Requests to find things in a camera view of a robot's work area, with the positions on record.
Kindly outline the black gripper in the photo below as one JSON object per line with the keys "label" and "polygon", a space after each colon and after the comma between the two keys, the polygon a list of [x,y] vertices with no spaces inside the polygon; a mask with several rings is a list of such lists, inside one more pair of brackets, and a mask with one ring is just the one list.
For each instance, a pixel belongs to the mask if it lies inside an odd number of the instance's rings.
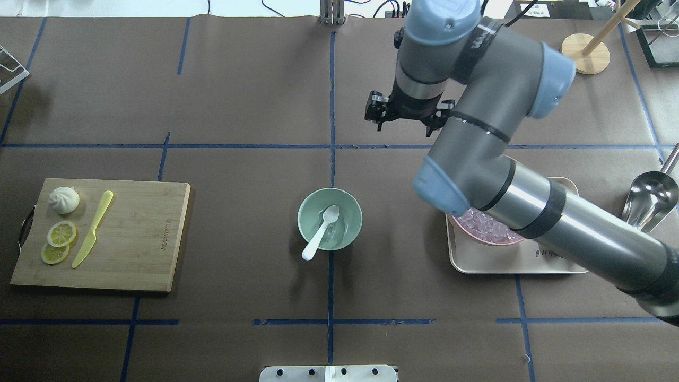
{"label": "black gripper", "polygon": [[377,124],[379,132],[384,123],[397,119],[418,120],[426,126],[426,136],[431,137],[434,131],[444,127],[455,107],[454,100],[441,101],[440,98],[440,95],[424,100],[412,98],[398,88],[388,96],[371,90],[364,108],[364,120]]}

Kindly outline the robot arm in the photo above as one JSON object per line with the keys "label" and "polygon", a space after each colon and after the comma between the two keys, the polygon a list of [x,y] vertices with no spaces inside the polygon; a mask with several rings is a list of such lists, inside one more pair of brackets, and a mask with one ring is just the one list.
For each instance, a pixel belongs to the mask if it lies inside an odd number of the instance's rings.
{"label": "robot arm", "polygon": [[415,119],[439,131],[413,182],[417,196],[460,216],[485,211],[585,267],[657,319],[677,326],[677,250],[504,154],[525,118],[545,118],[570,89],[573,60],[484,17],[478,1],[413,1],[390,95],[372,91],[364,118]]}

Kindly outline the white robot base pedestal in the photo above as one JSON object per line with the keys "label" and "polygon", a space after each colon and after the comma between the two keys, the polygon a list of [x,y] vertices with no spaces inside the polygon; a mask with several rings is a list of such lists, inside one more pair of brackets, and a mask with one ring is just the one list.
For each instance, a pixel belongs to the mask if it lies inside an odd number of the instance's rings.
{"label": "white robot base pedestal", "polygon": [[398,367],[386,364],[265,367],[259,381],[399,381]]}

